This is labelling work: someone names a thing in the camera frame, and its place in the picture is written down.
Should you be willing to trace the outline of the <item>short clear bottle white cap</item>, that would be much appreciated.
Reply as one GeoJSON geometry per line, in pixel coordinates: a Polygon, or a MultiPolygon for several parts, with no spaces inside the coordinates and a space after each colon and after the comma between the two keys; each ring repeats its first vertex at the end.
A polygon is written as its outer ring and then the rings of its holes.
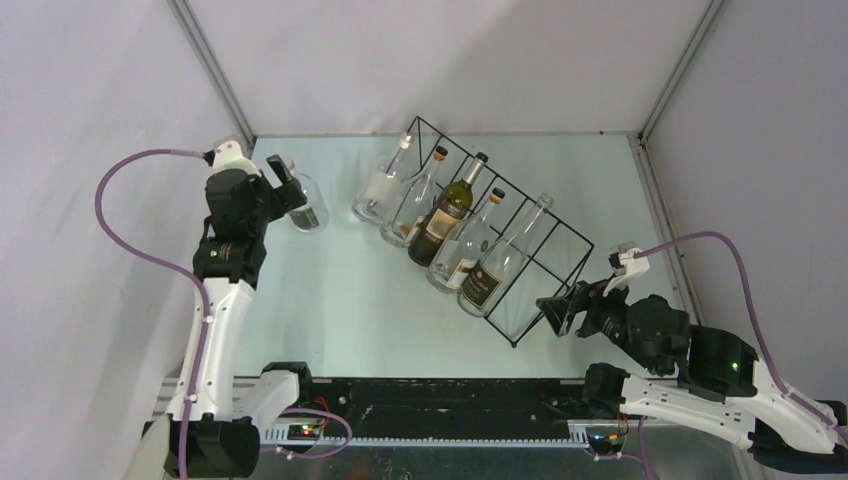
{"type": "Polygon", "coordinates": [[[301,233],[321,232],[329,225],[330,215],[317,182],[312,176],[301,171],[292,158],[283,157],[282,160],[291,175],[300,182],[302,193],[306,196],[306,203],[290,211],[289,218],[301,233]]]}

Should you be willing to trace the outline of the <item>tall clear champagne label bottle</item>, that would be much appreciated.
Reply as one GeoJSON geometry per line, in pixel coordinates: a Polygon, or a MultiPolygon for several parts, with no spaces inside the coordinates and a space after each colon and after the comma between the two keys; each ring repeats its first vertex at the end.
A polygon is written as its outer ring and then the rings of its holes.
{"type": "Polygon", "coordinates": [[[542,193],[535,204],[483,254],[457,294],[461,309],[474,317],[484,317],[491,312],[496,293],[520,273],[528,256],[535,225],[553,204],[552,196],[542,193]]]}

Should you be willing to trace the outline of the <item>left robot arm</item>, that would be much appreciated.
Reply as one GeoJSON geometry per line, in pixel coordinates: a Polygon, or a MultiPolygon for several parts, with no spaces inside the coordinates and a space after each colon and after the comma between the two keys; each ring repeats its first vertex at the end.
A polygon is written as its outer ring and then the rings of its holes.
{"type": "Polygon", "coordinates": [[[209,214],[192,260],[202,289],[164,413],[169,434],[163,470],[173,479],[251,476],[261,434],[284,410],[304,416],[316,403],[315,388],[302,380],[308,374],[303,362],[291,370],[268,366],[246,394],[233,395],[237,344],[267,255],[267,227],[307,202],[290,159],[272,155],[267,163],[277,187],[247,159],[215,162],[206,181],[209,214]]]}

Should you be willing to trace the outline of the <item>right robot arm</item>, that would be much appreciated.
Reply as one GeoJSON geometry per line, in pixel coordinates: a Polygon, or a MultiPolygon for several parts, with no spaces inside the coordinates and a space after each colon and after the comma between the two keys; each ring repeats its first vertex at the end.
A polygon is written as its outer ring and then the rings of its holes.
{"type": "Polygon", "coordinates": [[[844,403],[781,391],[765,361],[739,336],[692,324],[686,311],[660,295],[628,303],[628,294],[605,280],[580,281],[563,295],[535,302],[557,335],[566,335],[581,316],[577,337],[601,334],[647,372],[591,364],[581,392],[588,414],[685,426],[786,473],[846,473],[847,447],[837,431],[847,424],[844,403]]]}

